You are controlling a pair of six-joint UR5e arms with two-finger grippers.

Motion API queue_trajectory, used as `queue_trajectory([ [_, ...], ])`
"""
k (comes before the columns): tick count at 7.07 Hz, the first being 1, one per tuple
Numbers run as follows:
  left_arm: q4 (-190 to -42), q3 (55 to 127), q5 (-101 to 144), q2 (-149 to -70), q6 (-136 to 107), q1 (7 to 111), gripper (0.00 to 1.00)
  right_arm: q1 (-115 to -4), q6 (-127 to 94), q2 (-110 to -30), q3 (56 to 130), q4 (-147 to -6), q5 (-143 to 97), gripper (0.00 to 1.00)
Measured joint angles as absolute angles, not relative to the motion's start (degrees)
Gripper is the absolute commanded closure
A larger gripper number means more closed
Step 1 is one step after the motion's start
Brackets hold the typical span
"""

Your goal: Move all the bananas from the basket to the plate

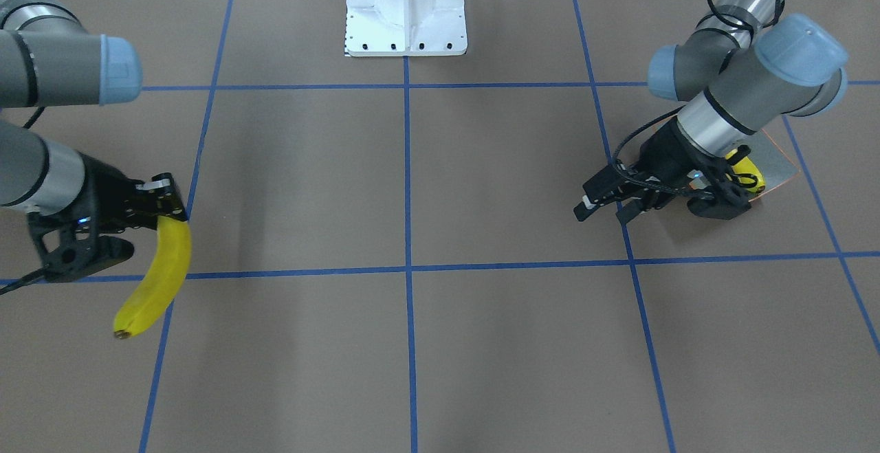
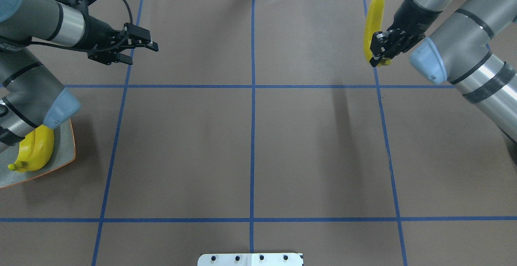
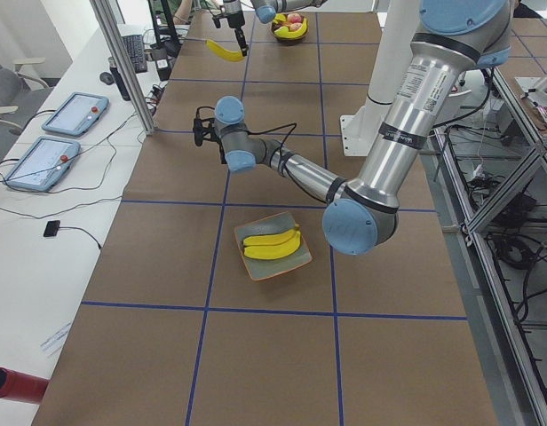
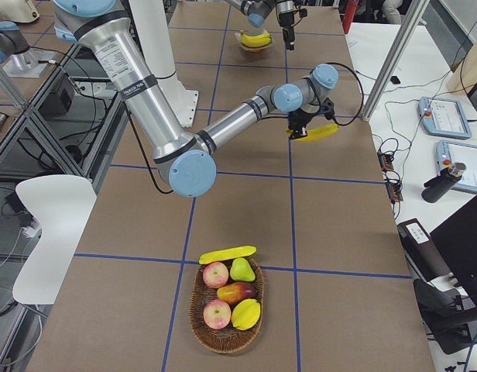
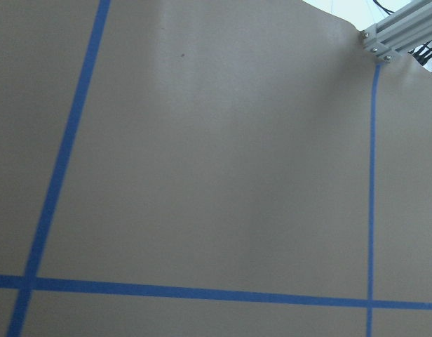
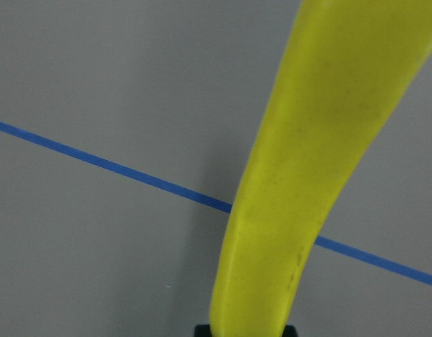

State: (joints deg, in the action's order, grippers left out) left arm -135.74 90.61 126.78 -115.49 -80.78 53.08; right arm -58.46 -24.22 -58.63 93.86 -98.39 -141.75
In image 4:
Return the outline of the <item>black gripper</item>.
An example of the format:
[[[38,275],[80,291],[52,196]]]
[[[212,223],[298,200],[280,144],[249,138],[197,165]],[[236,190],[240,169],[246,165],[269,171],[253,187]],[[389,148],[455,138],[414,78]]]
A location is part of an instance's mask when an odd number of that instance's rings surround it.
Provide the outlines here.
[[[323,114],[326,119],[334,118],[335,105],[330,98],[326,98],[320,105],[318,105],[316,112],[306,112],[301,108],[294,112],[290,112],[287,118],[287,134],[289,138],[297,139],[306,136],[308,131],[307,125],[319,113]]]
[[[285,47],[293,50],[295,45],[294,27],[296,25],[295,15],[300,19],[307,17],[307,10],[303,7],[302,1],[283,0],[276,2],[276,17],[282,28]]]

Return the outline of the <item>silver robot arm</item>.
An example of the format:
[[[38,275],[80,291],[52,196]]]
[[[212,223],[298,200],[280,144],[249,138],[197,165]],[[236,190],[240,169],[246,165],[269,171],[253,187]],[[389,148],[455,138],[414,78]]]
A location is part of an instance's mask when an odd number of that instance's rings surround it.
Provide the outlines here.
[[[307,17],[307,10],[303,7],[302,1],[225,0],[225,2],[245,15],[249,23],[256,28],[263,25],[271,12],[275,12],[276,20],[282,29],[285,48],[287,50],[294,50],[294,27],[303,18]]]
[[[266,86],[193,134],[180,125],[156,77],[129,35],[130,19],[119,1],[56,1],[57,36],[90,48],[153,145],[162,179],[184,197],[207,192],[216,178],[217,148],[277,109],[289,115],[291,138],[309,135],[309,108],[321,106],[338,83],[330,64],[319,64],[292,84]]]

